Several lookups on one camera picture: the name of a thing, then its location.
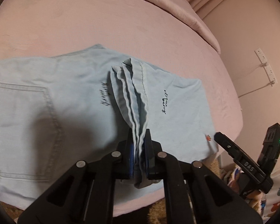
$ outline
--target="black embroidery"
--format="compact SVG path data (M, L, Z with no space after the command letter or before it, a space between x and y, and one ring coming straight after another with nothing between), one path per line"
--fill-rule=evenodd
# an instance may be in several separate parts
M166 114L166 107L167 107L167 102L168 102L168 94L166 93L166 90L164 90L164 92L165 92L165 98L164 99L162 99L163 100L163 109L162 109L162 112L164 113L164 114Z
M108 84L101 82L102 88L100 89L100 93L101 93L101 104L106 105L106 106L110 106L110 103L108 102L108 97L110 95L110 93L108 92Z

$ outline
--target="mattress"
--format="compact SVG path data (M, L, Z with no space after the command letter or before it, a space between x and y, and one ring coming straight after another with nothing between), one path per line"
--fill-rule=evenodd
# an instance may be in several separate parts
M181 77L201 79L216 131L235 140L243 125L237 94L216 43L196 25L146 0L4 0L0 59L50 57L102 44ZM163 197L160 189L137 199L124 198L113 215ZM17 206L1 193L0 200Z

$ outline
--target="folded fabric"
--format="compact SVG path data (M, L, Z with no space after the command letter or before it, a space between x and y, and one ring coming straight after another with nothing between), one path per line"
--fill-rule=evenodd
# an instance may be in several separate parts
M214 127L199 80L179 78L101 45L52 58L0 61L0 200L27 208L76 161L97 161L115 150L129 128L132 183L138 188L151 183L142 173L147 128L179 160L191 162L215 151L205 138ZM137 189L117 181L114 203L160 188L162 183Z
M128 95L118 93L115 99L123 118L133 122L133 135L137 139L139 160L135 165L142 174L136 174L136 187L153 183L145 177L142 145L146 129L150 129L152 139L160 142L164 151L181 161L201 160L217 151L216 143L208 137L215 130L199 79L181 78L133 58L124 61L121 67L113 66L113 71L113 90L118 91L120 78L126 87L122 92Z

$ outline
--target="silver screw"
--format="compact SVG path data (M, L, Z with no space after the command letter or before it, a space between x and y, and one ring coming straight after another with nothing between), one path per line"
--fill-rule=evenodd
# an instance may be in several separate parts
M196 168L201 168L202 167L202 163L200 161L194 161L192 164Z
M119 151L114 151L111 153L112 157L120 157L121 153Z
M158 153L158 157L160 157L160 158L165 158L166 156L167 156L166 152L159 152Z
M77 166L77 167L85 167L85 165L86 165L86 162L85 162L85 161L78 161L78 162L76 163L76 166Z

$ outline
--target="power strip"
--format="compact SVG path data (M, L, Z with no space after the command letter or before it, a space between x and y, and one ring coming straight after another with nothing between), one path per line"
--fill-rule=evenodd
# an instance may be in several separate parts
M267 73L267 76L269 77L269 80L271 82L271 86L274 86L277 82L275 73L272 70L272 67L268 63L268 60L265 56L265 54L262 52L260 48L255 50L256 55L258 56L263 68L265 69L265 72Z

